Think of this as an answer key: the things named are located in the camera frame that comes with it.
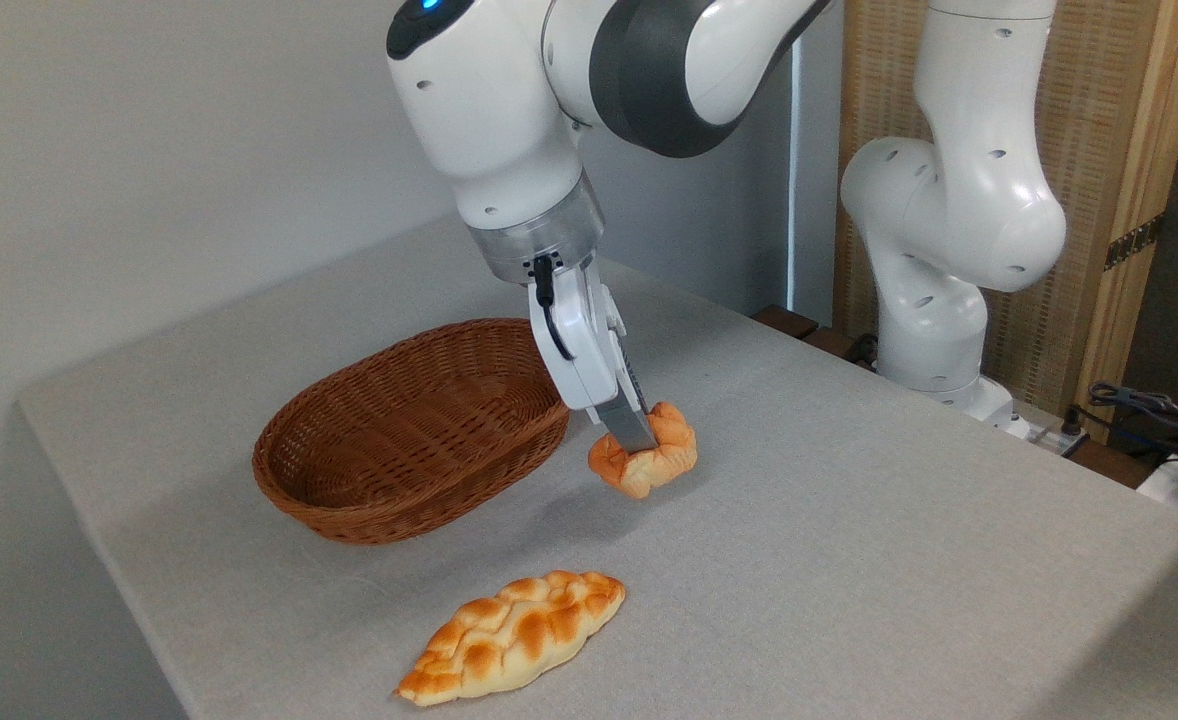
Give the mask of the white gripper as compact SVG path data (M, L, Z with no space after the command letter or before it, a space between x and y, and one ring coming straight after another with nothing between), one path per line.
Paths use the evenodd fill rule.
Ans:
M531 260L528 304L534 341L563 404L593 409L595 423L626 454L657 448L651 407L627 356L626 323L594 256L576 266L561 266L551 255ZM617 398L620 384L629 399Z

